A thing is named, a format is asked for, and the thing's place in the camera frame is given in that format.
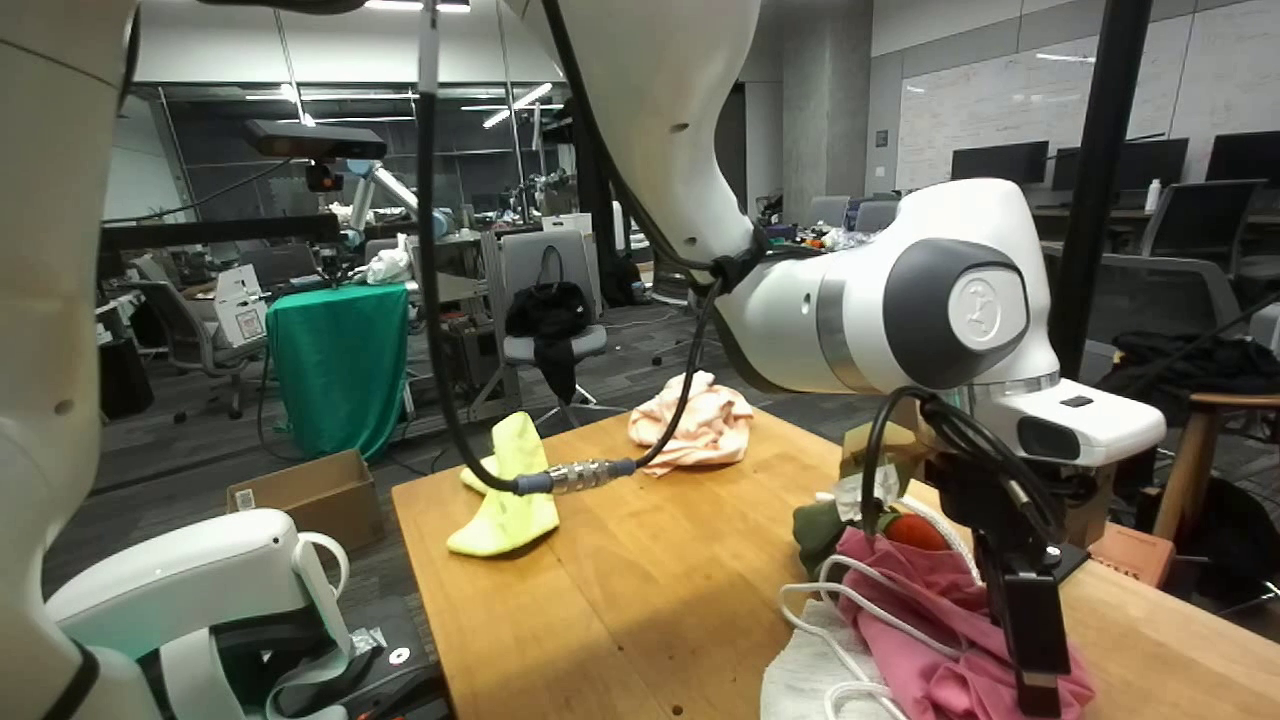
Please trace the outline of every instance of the green cloth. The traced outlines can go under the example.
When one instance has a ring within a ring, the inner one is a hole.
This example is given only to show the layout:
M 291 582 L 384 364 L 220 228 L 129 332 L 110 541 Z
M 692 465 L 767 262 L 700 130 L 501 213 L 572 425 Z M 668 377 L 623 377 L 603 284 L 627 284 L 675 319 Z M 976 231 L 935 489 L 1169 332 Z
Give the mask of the green cloth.
M 274 377 L 306 454 L 378 454 L 399 419 L 403 284 L 295 293 L 268 310 Z

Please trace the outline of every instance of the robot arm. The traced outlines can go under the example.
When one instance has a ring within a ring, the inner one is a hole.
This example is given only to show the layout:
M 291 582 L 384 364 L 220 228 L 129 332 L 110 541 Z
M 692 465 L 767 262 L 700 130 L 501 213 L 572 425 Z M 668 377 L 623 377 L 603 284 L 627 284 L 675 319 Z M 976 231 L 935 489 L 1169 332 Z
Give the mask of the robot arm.
M 716 116 L 759 0 L 507 3 L 554 38 L 645 231 L 722 287 L 708 302 L 753 385 L 963 388 L 967 413 L 1022 454 L 1077 469 L 1165 436 L 1157 407 L 1060 380 L 1041 235 L 1006 178 L 924 188 L 849 252 L 767 261 L 758 246 L 716 163 Z

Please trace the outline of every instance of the white cloth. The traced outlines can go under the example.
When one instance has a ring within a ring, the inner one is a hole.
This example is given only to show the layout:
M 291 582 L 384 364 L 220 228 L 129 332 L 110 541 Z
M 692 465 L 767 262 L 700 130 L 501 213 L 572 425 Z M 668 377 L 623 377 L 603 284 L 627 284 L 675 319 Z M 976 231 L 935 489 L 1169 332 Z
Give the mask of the white cloth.
M 634 407 L 634 442 L 651 446 L 664 436 L 664 429 L 675 416 L 682 385 L 684 377 L 674 377 L 664 393 Z M 749 419 L 753 404 L 737 388 L 716 385 L 712 371 L 692 371 L 682 429 L 668 440 L 668 446 L 651 461 L 651 469 L 737 465 L 749 454 L 753 442 Z
M 810 598 L 800 619 L 764 666 L 759 720 L 894 720 L 883 688 L 872 693 L 881 683 L 875 660 L 839 607 Z

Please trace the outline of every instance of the crumpled cloth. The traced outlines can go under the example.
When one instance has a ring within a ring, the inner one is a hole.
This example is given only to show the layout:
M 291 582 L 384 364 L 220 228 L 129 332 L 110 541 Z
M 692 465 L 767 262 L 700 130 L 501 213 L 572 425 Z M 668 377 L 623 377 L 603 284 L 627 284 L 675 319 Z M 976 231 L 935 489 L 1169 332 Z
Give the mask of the crumpled cloth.
M 675 416 L 684 371 L 664 385 L 651 399 L 634 407 L 627 436 L 634 442 L 651 446 L 668 419 Z M 716 469 L 737 465 L 753 446 L 753 404 L 737 393 L 716 385 L 712 371 L 692 371 L 688 404 L 682 416 L 675 436 L 647 469 Z
M 835 720 L 894 720 L 890 709 L 875 702 L 875 696 L 856 693 L 865 683 L 849 673 L 849 665 L 859 666 L 872 683 L 881 683 L 881 673 L 870 643 L 849 628 L 839 607 L 810 598 L 800 617 L 823 634 L 796 628 L 786 651 L 764 666 L 759 720 L 829 717 L 829 709 L 835 702 L 829 693 L 839 688 L 853 693 L 843 693 L 843 700 L 831 709 Z
M 912 548 L 890 535 L 870 543 L 859 526 L 839 535 L 839 555 L 872 563 L 890 577 L 900 592 L 881 589 L 875 579 L 849 570 L 843 582 L 881 602 L 883 610 L 909 619 L 912 628 L 927 630 L 962 649 L 956 654 L 940 654 L 935 649 L 912 641 L 909 630 L 894 628 L 890 619 L 859 610 L 849 602 L 856 630 L 875 654 L 875 666 L 894 693 L 894 700 L 912 720 L 1016 720 L 1016 677 L 1007 660 L 1006 630 L 991 624 L 988 589 L 979 589 L 967 563 L 944 548 Z M 1060 717 L 1083 717 L 1091 700 L 1090 673 L 1077 651 L 1073 673 L 1055 679 Z

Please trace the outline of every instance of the yellow cloth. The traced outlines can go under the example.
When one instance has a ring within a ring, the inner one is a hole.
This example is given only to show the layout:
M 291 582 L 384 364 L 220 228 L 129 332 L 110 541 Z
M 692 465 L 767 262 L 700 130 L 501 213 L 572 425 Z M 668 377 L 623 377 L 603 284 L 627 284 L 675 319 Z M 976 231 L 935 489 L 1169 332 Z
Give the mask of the yellow cloth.
M 511 413 L 491 425 L 491 454 L 486 454 L 501 481 L 546 473 L 549 450 L 527 413 Z M 450 535 L 450 548 L 460 555 L 505 555 L 559 526 L 557 499 L 491 491 L 475 473 L 460 469 L 460 482 L 480 491 L 475 514 Z

